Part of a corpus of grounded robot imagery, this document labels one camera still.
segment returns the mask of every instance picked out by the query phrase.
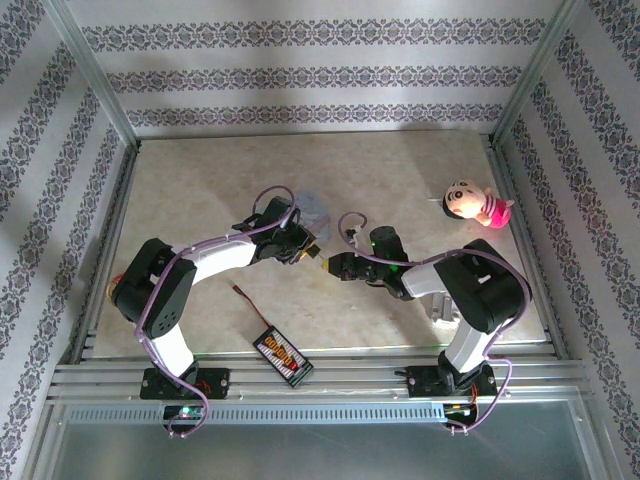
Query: stuffed toy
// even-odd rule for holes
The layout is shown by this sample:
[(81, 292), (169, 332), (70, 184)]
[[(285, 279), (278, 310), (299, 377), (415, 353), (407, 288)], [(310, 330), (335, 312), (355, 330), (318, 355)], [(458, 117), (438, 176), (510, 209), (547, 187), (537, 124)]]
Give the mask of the stuffed toy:
[(442, 209), (451, 218), (475, 218), (485, 227), (502, 228), (511, 218), (513, 204), (494, 197), (491, 188), (482, 191), (472, 180), (460, 180), (447, 190)]

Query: robotic arm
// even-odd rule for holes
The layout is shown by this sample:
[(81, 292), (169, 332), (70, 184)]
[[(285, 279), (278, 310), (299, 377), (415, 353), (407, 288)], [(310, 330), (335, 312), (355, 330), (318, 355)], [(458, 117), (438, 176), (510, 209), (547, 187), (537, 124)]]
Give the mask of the robotic arm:
[[(319, 253), (313, 234), (298, 223), (300, 210), (294, 208), (286, 215), (290, 209), (291, 202), (275, 197), (264, 213), (254, 213), (232, 227), (241, 233), (234, 235), (237, 238), (194, 249), (177, 261), (174, 257), (180, 249), (157, 238), (148, 240), (126, 272), (114, 279), (108, 297), (127, 320), (138, 323), (156, 287), (155, 280), (167, 264), (174, 261), (142, 326), (153, 356), (164, 370), (188, 384), (195, 383), (198, 362), (178, 325), (193, 285), (225, 270), (253, 265), (268, 258), (294, 264), (307, 254), (315, 257)], [(276, 226), (265, 230), (270, 224)], [(181, 388), (171, 378), (169, 380)]]
[[(349, 243), (354, 243), (355, 233), (347, 231)], [(365, 280), (370, 286), (385, 287), (405, 301), (448, 291), (463, 319), (453, 341), (438, 357), (438, 390), (445, 395), (466, 391), (482, 372), (486, 351), (496, 335), (526, 307), (531, 298), (529, 285), (482, 239), (466, 245), (460, 253), (441, 255), (436, 263), (414, 266), (409, 266), (393, 227), (372, 230), (370, 239), (375, 257), (388, 263), (344, 252), (326, 260), (325, 270), (343, 281)]]

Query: beige floor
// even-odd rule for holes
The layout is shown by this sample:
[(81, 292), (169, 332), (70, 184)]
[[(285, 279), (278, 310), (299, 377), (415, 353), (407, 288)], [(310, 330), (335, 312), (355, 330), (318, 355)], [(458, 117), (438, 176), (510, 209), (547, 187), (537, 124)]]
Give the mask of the beige floor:
[[(147, 141), (134, 183), (113, 273), (124, 271), (142, 243), (195, 243), (224, 234), (250, 214), (254, 197), (282, 183), (313, 191), (330, 211), (332, 234), (323, 256), (345, 250), (335, 222), (348, 210), (369, 226), (396, 227), (412, 260), (484, 237), (521, 271), (508, 228), (488, 229), (474, 220), (444, 216), (437, 202), (456, 179), (481, 186), (493, 180), (479, 136), (468, 131), (345, 133)], [(448, 343), (449, 329), (435, 327), (417, 301), (394, 300), (384, 289), (340, 282), (321, 260), (295, 266), (264, 261), (199, 283), (181, 320), (188, 345), (198, 353), (253, 351), (264, 330), (236, 282), (262, 313), (301, 349), (421, 346)], [(543, 340), (535, 306), (505, 341)], [(94, 356), (142, 354), (132, 324), (105, 302)]]

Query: red wire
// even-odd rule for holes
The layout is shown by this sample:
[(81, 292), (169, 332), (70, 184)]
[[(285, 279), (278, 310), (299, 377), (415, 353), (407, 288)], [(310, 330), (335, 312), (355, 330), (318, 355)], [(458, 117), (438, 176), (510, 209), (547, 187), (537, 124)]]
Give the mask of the red wire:
[(234, 292), (236, 292), (236, 293), (237, 293), (238, 295), (240, 295), (241, 297), (244, 297), (244, 298), (245, 298), (245, 299), (246, 299), (246, 300), (251, 304), (251, 306), (253, 307), (253, 309), (255, 310), (255, 312), (258, 314), (258, 316), (260, 317), (260, 319), (264, 322), (264, 324), (265, 324), (267, 327), (271, 327), (271, 324), (270, 324), (269, 322), (267, 322), (267, 319), (266, 319), (266, 318), (264, 318), (264, 316), (260, 313), (260, 310), (258, 310), (258, 307), (256, 307), (255, 303), (253, 303), (253, 301), (249, 298), (249, 296), (248, 296), (246, 293), (244, 293), (244, 292), (240, 289), (240, 287), (239, 287), (239, 286), (237, 286), (237, 285), (235, 285), (235, 284), (234, 284), (234, 285), (233, 285), (233, 287), (231, 287), (231, 288), (233, 288), (233, 291), (234, 291)]

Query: patterned wallpaper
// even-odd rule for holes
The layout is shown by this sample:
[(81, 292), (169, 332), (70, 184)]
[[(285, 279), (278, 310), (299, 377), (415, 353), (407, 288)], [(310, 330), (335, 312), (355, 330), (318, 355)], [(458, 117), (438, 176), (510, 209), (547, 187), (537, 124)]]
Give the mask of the patterned wallpaper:
[(586, 2), (504, 146), (625, 478), (640, 478), (639, 38), (637, 3)]
[(559, 0), (69, 5), (138, 135), (489, 133)]
[(9, 479), (20, 477), (82, 311), (124, 148), (41, 4), (0, 0), (0, 16), (0, 478)]

